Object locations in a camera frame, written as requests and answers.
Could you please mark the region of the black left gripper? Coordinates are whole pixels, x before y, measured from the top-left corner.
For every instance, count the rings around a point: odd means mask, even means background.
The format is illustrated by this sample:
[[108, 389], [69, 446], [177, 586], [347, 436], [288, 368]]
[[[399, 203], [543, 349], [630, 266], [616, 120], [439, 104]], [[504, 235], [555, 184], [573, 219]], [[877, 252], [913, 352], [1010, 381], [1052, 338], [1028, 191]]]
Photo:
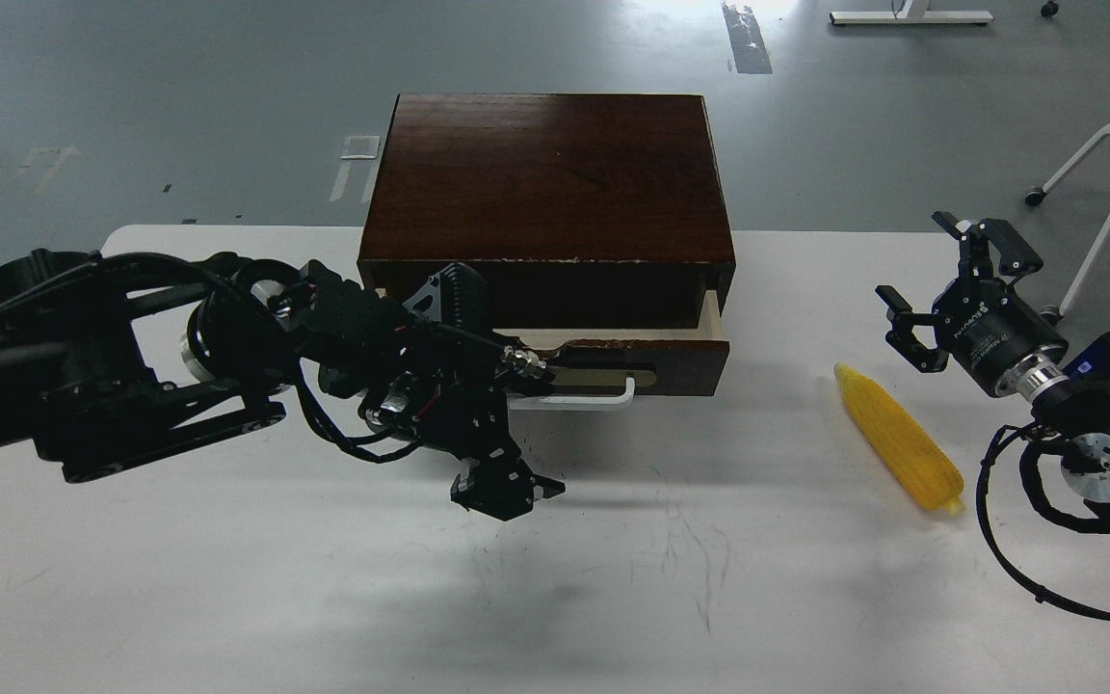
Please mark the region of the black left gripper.
[[537, 353], [515, 338], [396, 333], [383, 373], [362, 399], [373, 432], [454, 454], [463, 469], [450, 500], [498, 521], [532, 513], [567, 491], [542, 477], [512, 439], [507, 394], [537, 391]]

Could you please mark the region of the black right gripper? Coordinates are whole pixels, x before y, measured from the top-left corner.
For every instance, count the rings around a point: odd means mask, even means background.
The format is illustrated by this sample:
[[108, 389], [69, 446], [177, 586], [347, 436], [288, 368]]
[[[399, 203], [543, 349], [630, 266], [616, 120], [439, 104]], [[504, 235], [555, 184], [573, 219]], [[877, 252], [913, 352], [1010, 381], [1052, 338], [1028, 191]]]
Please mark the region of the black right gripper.
[[[951, 355], [990, 398], [1012, 394], [1005, 374], [1019, 361], [1037, 353], [1058, 361], [1068, 350], [1067, 340], [1012, 286], [1040, 272], [1043, 257], [1006, 220], [971, 223], [946, 211], [935, 211], [931, 220], [959, 247], [957, 274], [934, 301], [934, 313], [917, 313], [897, 289], [877, 285], [890, 324], [885, 342], [917, 372], [944, 372]], [[926, 346], [915, 328], [935, 328], [937, 346]]]

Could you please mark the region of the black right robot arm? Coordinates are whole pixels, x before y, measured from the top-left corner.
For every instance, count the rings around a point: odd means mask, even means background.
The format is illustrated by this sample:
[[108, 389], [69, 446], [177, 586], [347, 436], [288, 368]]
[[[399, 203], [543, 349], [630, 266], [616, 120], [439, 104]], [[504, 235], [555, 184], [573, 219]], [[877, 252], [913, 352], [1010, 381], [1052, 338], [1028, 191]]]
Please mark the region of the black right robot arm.
[[1015, 439], [1026, 447], [1018, 463], [1035, 513], [1074, 533], [1110, 535], [1110, 331], [1074, 359], [1051, 316], [1018, 295], [1023, 276], [1039, 272], [1036, 254], [1008, 221], [978, 223], [946, 211], [934, 223], [959, 247], [957, 274], [928, 312], [917, 312], [894, 286], [877, 286], [888, 308], [886, 342], [922, 373], [955, 361], [990, 398], [1021, 396], [1032, 420], [996, 431], [975, 485], [983, 541], [1005, 572], [1036, 601], [1110, 621], [1110, 612], [1066, 599], [1036, 583], [1005, 557], [986, 509], [995, 457]]

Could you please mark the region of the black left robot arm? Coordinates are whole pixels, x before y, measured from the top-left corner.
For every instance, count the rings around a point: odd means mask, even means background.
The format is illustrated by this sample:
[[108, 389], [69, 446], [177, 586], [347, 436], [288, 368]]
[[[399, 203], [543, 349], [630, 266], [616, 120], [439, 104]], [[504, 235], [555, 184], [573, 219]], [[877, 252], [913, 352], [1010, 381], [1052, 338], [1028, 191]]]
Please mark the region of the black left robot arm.
[[508, 399], [555, 375], [490, 324], [488, 285], [466, 264], [408, 302], [317, 260], [80, 254], [0, 265], [0, 447], [30, 440], [67, 483], [110, 477], [285, 418], [375, 465], [418, 447], [465, 466], [462, 507], [500, 521], [561, 495], [512, 437]]

